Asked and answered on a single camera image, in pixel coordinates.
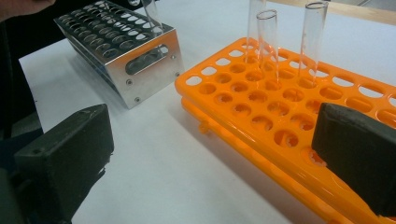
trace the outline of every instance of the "dark background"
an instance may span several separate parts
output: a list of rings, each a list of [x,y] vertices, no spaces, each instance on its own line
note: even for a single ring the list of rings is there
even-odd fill
[[[0,130],[10,136],[13,123],[35,112],[35,103],[22,72],[19,58],[64,39],[53,19],[85,7],[92,0],[57,0],[55,4],[34,15],[8,19],[1,24],[0,35]],[[129,9],[128,0],[111,2]]]

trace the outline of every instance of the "metal test tube rack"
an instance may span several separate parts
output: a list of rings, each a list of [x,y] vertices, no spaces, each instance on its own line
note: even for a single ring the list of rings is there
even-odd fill
[[[184,72],[176,29],[156,33],[148,17],[98,1],[57,19],[72,47],[129,109]]]

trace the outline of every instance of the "white table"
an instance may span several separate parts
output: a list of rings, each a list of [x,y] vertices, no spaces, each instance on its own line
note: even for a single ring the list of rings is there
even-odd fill
[[[304,10],[274,3],[279,46],[299,51]],[[248,0],[162,0],[186,69],[247,35]],[[321,60],[396,85],[396,27],[328,15]],[[73,223],[320,223],[180,105],[174,85],[128,110],[66,40],[20,59],[44,132],[108,105],[114,155]]]

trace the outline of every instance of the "glass vial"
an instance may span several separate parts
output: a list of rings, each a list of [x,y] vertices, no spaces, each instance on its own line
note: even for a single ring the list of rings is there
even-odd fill
[[[148,22],[151,26],[151,32],[154,36],[163,34],[163,24],[161,23],[160,16],[158,15],[157,6],[155,0],[141,0],[143,7],[148,17]]]
[[[279,82],[277,17],[273,9],[259,12],[256,16],[259,40],[259,67],[264,76],[273,77]]]
[[[305,5],[304,28],[300,51],[299,77],[306,73],[313,76],[313,86],[318,71],[321,40],[329,3],[311,2]]]
[[[247,45],[246,45],[246,59],[253,62],[258,59],[256,53],[257,43],[257,14],[265,10],[266,0],[250,0],[247,21]]]

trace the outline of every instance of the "black padded object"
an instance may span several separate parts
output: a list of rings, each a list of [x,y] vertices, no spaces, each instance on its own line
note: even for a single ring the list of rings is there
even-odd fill
[[[33,181],[43,220],[70,221],[105,173],[114,149],[106,105],[85,108],[15,154],[24,178]]]
[[[2,224],[25,223],[15,191],[8,179],[7,171],[0,168],[0,223]]]
[[[359,111],[322,104],[312,148],[376,215],[396,217],[396,130]]]

